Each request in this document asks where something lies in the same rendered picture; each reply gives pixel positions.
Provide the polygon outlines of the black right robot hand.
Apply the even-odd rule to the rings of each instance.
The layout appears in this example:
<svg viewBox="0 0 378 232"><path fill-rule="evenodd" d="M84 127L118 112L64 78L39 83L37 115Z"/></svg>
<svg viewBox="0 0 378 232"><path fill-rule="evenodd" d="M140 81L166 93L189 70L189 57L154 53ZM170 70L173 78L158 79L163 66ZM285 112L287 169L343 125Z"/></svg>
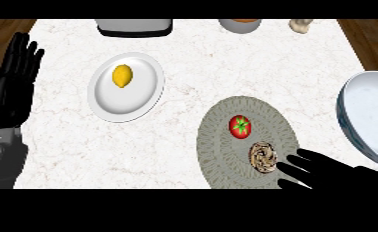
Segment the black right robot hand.
<svg viewBox="0 0 378 232"><path fill-rule="evenodd" d="M378 171L352 167L326 155L298 149L295 155L287 156L288 163L279 162L278 169L304 186L287 179L278 180L282 189L290 190L362 190L378 189Z"/></svg>

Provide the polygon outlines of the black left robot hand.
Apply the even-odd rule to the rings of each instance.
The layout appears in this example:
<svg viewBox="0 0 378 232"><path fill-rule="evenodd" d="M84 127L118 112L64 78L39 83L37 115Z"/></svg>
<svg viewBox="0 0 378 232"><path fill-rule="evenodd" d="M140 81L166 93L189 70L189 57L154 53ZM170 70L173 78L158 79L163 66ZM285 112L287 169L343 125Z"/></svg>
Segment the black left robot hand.
<svg viewBox="0 0 378 232"><path fill-rule="evenodd" d="M30 35L16 32L0 66L0 129L19 127L30 117L43 55Z"/></svg>

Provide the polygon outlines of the brown swirled cupcake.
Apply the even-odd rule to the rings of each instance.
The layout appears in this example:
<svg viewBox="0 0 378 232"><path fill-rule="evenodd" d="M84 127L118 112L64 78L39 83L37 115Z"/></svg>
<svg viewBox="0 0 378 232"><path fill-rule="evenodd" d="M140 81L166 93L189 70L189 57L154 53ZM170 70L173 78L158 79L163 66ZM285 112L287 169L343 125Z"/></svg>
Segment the brown swirled cupcake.
<svg viewBox="0 0 378 232"><path fill-rule="evenodd" d="M270 143L256 142L248 152L250 164L263 174L275 171L278 163L278 154Z"/></svg>

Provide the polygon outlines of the pale blue bowl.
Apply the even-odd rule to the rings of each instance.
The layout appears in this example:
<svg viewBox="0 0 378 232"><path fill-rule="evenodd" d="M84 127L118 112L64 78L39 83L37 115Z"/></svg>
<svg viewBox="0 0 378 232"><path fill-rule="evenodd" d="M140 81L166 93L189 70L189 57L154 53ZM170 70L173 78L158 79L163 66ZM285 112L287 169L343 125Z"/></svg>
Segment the pale blue bowl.
<svg viewBox="0 0 378 232"><path fill-rule="evenodd" d="M350 143L378 163L378 71L365 71L347 80L335 109Z"/></svg>

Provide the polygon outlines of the grey round woven placemat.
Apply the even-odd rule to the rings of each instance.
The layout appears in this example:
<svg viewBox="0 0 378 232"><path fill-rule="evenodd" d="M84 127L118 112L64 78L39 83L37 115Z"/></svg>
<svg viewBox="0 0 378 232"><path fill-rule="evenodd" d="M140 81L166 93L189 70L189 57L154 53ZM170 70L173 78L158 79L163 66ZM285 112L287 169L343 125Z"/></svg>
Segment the grey round woven placemat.
<svg viewBox="0 0 378 232"><path fill-rule="evenodd" d="M230 132L229 122L235 116L245 117L244 128L250 128L244 139ZM287 162L287 156L300 148L279 111L254 97L229 97L210 108L198 128L198 162L213 189L273 189L279 179L294 181L278 169L261 173L253 167L250 150L260 142L272 145L279 162Z"/></svg>

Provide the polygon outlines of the yellow lemon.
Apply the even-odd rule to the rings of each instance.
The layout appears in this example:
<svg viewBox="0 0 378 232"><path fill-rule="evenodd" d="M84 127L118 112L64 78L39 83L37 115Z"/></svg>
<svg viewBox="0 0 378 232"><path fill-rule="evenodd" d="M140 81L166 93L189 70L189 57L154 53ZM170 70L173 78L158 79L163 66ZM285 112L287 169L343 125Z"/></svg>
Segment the yellow lemon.
<svg viewBox="0 0 378 232"><path fill-rule="evenodd" d="M118 65L112 72L112 82L120 87L124 88L133 79L133 70L129 65Z"/></svg>

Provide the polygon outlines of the white oval plate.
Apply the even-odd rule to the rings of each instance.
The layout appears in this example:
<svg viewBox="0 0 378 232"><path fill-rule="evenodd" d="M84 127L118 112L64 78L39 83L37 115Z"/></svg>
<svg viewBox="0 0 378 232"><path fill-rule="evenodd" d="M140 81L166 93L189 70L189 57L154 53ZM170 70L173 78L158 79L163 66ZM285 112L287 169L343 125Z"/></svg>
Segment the white oval plate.
<svg viewBox="0 0 378 232"><path fill-rule="evenodd" d="M120 88L112 72L127 65L133 72L130 83ZM142 117L154 108L164 91L164 71L146 54L130 52L112 57L98 68L87 87L87 102L96 116L123 123Z"/></svg>

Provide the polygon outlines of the red tomato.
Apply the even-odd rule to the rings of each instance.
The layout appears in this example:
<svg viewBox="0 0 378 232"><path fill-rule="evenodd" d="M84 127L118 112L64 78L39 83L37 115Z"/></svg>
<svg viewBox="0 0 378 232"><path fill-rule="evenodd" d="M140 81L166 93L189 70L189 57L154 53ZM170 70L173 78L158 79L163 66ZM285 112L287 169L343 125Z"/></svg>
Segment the red tomato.
<svg viewBox="0 0 378 232"><path fill-rule="evenodd" d="M229 120L229 132L236 139L245 139L251 134L251 122L244 115L236 115Z"/></svg>

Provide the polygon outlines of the grey and black appliance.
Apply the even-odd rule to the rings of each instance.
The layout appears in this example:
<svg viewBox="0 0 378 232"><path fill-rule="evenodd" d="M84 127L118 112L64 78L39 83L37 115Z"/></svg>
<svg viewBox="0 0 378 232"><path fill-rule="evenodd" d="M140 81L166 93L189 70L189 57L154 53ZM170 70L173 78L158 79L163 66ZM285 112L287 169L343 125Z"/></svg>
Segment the grey and black appliance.
<svg viewBox="0 0 378 232"><path fill-rule="evenodd" d="M96 19L103 36L146 38L167 36L173 30L171 19Z"/></svg>

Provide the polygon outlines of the beige garlic bulb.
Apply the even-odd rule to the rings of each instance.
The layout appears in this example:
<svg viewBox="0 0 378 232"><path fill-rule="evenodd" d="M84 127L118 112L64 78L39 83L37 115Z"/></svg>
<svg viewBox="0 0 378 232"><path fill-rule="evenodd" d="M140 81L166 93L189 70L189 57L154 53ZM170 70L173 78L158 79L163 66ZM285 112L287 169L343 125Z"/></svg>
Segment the beige garlic bulb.
<svg viewBox="0 0 378 232"><path fill-rule="evenodd" d="M309 32L312 22L313 22L312 19L291 19L290 27L294 32L297 32L300 34L306 34Z"/></svg>

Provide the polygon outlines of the grey cup with orange content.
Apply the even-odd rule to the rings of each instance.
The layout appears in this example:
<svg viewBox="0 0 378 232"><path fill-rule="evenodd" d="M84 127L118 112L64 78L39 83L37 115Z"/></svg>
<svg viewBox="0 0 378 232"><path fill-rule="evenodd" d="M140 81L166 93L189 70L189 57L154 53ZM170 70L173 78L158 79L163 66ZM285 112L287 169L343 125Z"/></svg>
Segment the grey cup with orange content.
<svg viewBox="0 0 378 232"><path fill-rule="evenodd" d="M260 26L261 20L253 19L248 21L236 21L233 19L220 19L219 20L222 27L236 34L251 33Z"/></svg>

